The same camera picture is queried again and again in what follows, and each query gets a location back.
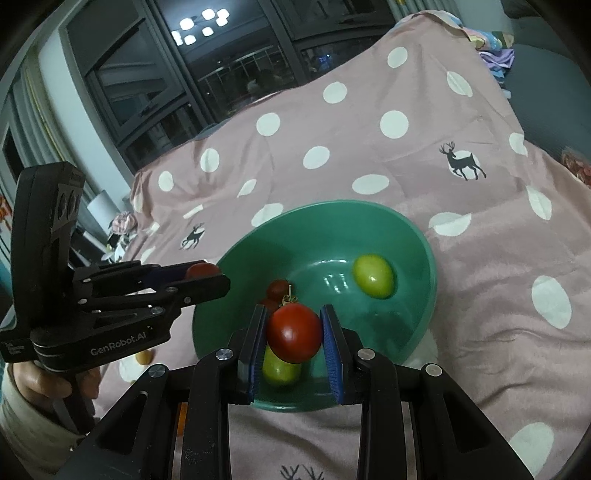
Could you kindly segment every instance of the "person's hand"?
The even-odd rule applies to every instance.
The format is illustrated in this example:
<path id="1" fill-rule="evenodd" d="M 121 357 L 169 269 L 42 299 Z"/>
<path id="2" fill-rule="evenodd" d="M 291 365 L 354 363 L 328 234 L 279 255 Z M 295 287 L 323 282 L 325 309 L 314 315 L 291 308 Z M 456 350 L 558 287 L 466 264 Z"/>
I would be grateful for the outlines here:
<path id="1" fill-rule="evenodd" d="M 12 364 L 12 376 L 25 400 L 48 413 L 53 412 L 53 400 L 72 394 L 72 385 L 68 380 L 43 370 L 33 362 Z M 93 368 L 78 380 L 80 393 L 93 400 L 99 396 L 99 384 L 99 368 Z"/>

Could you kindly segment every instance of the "green bowl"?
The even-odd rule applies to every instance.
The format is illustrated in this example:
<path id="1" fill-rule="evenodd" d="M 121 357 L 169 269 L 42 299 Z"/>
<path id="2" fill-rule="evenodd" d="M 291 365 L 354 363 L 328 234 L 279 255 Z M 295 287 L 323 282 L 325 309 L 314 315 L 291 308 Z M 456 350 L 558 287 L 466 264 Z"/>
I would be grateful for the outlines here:
<path id="1" fill-rule="evenodd" d="M 353 262 L 364 254 L 381 255 L 393 267 L 397 286 L 390 298 L 373 299 L 353 280 Z M 195 308 L 198 357 L 226 346 L 235 330 L 248 326 L 276 278 L 293 283 L 298 301 L 315 312 L 334 305 L 343 327 L 396 364 L 416 348 L 435 306 L 435 259 L 427 240 L 406 217 L 376 203 L 338 200 L 291 210 L 247 234 L 218 265 L 232 286 L 224 298 Z M 254 404 L 275 411 L 334 406 L 322 348 L 291 387 L 275 388 L 261 378 Z"/>

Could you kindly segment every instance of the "white polka dot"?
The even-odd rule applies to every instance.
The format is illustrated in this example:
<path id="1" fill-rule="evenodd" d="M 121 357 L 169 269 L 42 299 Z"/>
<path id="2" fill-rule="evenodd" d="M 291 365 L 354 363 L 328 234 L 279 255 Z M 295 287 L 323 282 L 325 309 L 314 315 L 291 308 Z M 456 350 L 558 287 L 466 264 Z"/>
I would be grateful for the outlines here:
<path id="1" fill-rule="evenodd" d="M 158 177 L 158 186 L 164 192 L 170 192 L 174 187 L 173 174 L 169 171 L 163 171 Z"/>
<path id="2" fill-rule="evenodd" d="M 330 150 L 326 147 L 312 147 L 309 149 L 304 156 L 304 166 L 308 170 L 314 170 L 320 168 L 330 157 Z"/>
<path id="3" fill-rule="evenodd" d="M 283 205 L 280 203 L 267 203 L 260 209 L 254 217 L 252 217 L 251 225 L 254 227 L 261 226 L 268 220 L 281 215 L 283 213 Z"/>
<path id="4" fill-rule="evenodd" d="M 509 440 L 509 445 L 533 476 L 542 470 L 553 444 L 554 432 L 542 422 L 526 425 Z"/>
<path id="5" fill-rule="evenodd" d="M 414 352 L 404 362 L 404 366 L 420 370 L 427 364 L 436 364 L 438 354 L 435 337 L 431 330 L 427 330 Z"/>
<path id="6" fill-rule="evenodd" d="M 187 213 L 185 213 L 183 215 L 183 218 L 185 218 L 185 219 L 191 218 L 196 213 L 201 212 L 201 210 L 203 210 L 203 205 L 197 205 L 195 208 L 192 208 Z"/>
<path id="7" fill-rule="evenodd" d="M 347 86 L 344 83 L 333 82 L 324 89 L 322 97 L 327 103 L 342 102 L 347 96 Z"/>
<path id="8" fill-rule="evenodd" d="M 555 278 L 545 275 L 536 278 L 531 300 L 537 312 L 553 327 L 563 329 L 569 324 L 573 309 L 569 296 Z"/>
<path id="9" fill-rule="evenodd" d="M 460 215 L 453 212 L 442 212 L 429 220 L 429 228 L 434 229 L 438 235 L 458 236 L 466 231 L 471 221 L 471 213 Z"/>
<path id="10" fill-rule="evenodd" d="M 134 206 L 134 210 L 136 212 L 141 212 L 142 211 L 142 207 L 144 206 L 144 196 L 142 195 L 141 192 L 139 192 L 134 199 L 131 202 Z"/>
<path id="11" fill-rule="evenodd" d="M 523 134 L 514 132 L 509 135 L 509 145 L 513 151 L 519 155 L 525 155 L 527 157 L 527 148 L 523 144 L 525 137 Z"/>
<path id="12" fill-rule="evenodd" d="M 408 50 L 404 47 L 396 47 L 388 54 L 388 66 L 396 69 L 408 59 Z"/>
<path id="13" fill-rule="evenodd" d="M 220 155 L 215 148 L 208 148 L 201 155 L 201 162 L 199 164 L 204 172 L 214 172 L 220 165 Z"/>
<path id="14" fill-rule="evenodd" d="M 151 248 L 148 248 L 147 250 L 145 250 L 144 253 L 141 254 L 139 261 L 142 263 L 142 265 L 146 263 L 146 260 L 152 254 L 152 252 L 154 250 L 156 250 L 156 247 L 151 247 Z"/>
<path id="15" fill-rule="evenodd" d="M 473 95 L 472 87 L 466 79 L 456 72 L 447 72 L 447 84 L 454 92 L 459 95 L 471 97 Z"/>
<path id="16" fill-rule="evenodd" d="M 146 371 L 149 365 L 140 365 L 135 355 L 119 360 L 119 376 L 125 382 L 135 382 Z"/>
<path id="17" fill-rule="evenodd" d="M 388 138 L 403 137 L 408 131 L 408 118 L 398 110 L 390 110 L 382 115 L 379 128 Z"/>
<path id="18" fill-rule="evenodd" d="M 480 160 L 478 160 L 478 157 L 475 156 L 474 154 L 472 154 L 472 152 L 468 152 L 468 150 L 459 150 L 459 151 L 455 152 L 456 160 L 461 160 L 463 158 L 469 157 L 470 155 L 472 155 L 472 157 L 474 157 L 474 163 L 478 167 L 480 167 Z M 449 168 L 449 171 L 453 173 L 453 168 L 449 164 L 449 162 L 447 162 L 447 166 Z M 475 174 L 474 170 L 472 170 L 470 167 L 464 167 L 464 168 L 458 169 L 457 175 L 455 173 L 453 173 L 454 176 L 464 178 L 464 177 L 462 177 L 462 174 L 460 173 L 460 171 L 462 171 L 464 173 L 464 175 L 466 176 L 466 178 L 468 180 L 474 180 L 476 178 L 476 174 L 478 174 L 478 178 L 484 178 L 484 175 L 482 174 L 482 172 L 480 170 L 476 169 L 476 174 Z"/>
<path id="19" fill-rule="evenodd" d="M 150 225 L 150 227 L 146 229 L 146 233 L 148 234 L 148 236 L 153 235 L 158 231 L 159 228 L 160 224 L 158 222 L 153 222 L 152 225 Z"/>
<path id="20" fill-rule="evenodd" d="M 244 182 L 244 185 L 242 186 L 242 188 L 240 189 L 240 191 L 238 192 L 238 195 L 236 197 L 242 197 L 244 195 L 251 194 L 252 191 L 255 189 L 255 185 L 256 185 L 256 179 L 250 179 L 250 180 Z"/>
<path id="21" fill-rule="evenodd" d="M 263 137 L 270 137 L 277 133 L 281 120 L 279 115 L 276 113 L 265 113 L 259 120 L 256 121 L 256 131 L 259 132 Z"/>
<path id="22" fill-rule="evenodd" d="M 381 192 L 384 188 L 390 185 L 390 180 L 384 175 L 364 175 L 353 182 L 353 191 L 360 195 L 373 195 Z"/>
<path id="23" fill-rule="evenodd" d="M 552 217 L 552 202 L 550 199 L 529 185 L 526 187 L 526 189 L 527 197 L 530 200 L 530 205 L 535 214 L 542 220 L 550 220 Z"/>

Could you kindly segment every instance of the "sleeve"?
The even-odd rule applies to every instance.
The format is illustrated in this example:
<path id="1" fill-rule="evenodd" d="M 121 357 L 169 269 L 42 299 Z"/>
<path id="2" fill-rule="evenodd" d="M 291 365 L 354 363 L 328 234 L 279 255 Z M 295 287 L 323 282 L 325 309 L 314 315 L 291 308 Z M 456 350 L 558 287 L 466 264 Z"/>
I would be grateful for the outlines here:
<path id="1" fill-rule="evenodd" d="M 2 380 L 0 429 L 34 480 L 51 480 L 82 438 L 44 417 L 22 397 L 11 365 Z"/>

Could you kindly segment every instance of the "window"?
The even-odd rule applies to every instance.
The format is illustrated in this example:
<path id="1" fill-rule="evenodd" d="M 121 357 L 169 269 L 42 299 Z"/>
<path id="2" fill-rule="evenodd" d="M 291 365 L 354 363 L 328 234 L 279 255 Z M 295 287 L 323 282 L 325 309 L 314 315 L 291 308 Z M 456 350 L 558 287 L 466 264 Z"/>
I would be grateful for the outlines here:
<path id="1" fill-rule="evenodd" d="M 189 73 L 217 122 L 270 93 L 296 86 L 256 0 L 158 0 Z"/>
<path id="2" fill-rule="evenodd" d="M 8 168 L 10 168 L 14 181 L 17 181 L 21 172 L 25 169 L 25 166 L 22 164 L 21 156 L 18 154 L 17 145 L 14 142 L 10 129 L 7 131 L 6 137 L 4 138 L 2 153 L 4 153 L 4 157 L 6 158 Z"/>
<path id="3" fill-rule="evenodd" d="M 350 38 L 335 43 L 307 48 L 302 51 L 304 62 L 314 80 L 326 72 L 337 68 L 364 50 L 367 50 L 380 37 Z"/>
<path id="4" fill-rule="evenodd" d="M 371 0 L 287 0 L 287 3 L 297 14 L 297 21 L 301 24 L 330 18 L 341 20 L 347 15 L 375 12 L 375 5 Z"/>
<path id="5" fill-rule="evenodd" d="M 196 137 L 201 130 L 196 125 L 199 120 L 190 105 L 185 104 L 123 147 L 125 156 L 134 169 L 139 170 L 168 150 Z"/>
<path id="6" fill-rule="evenodd" d="M 143 23 L 125 33 L 87 79 L 117 142 L 183 94 Z"/>
<path id="7" fill-rule="evenodd" d="M 362 28 L 393 27 L 387 0 L 272 0 L 291 38 Z"/>

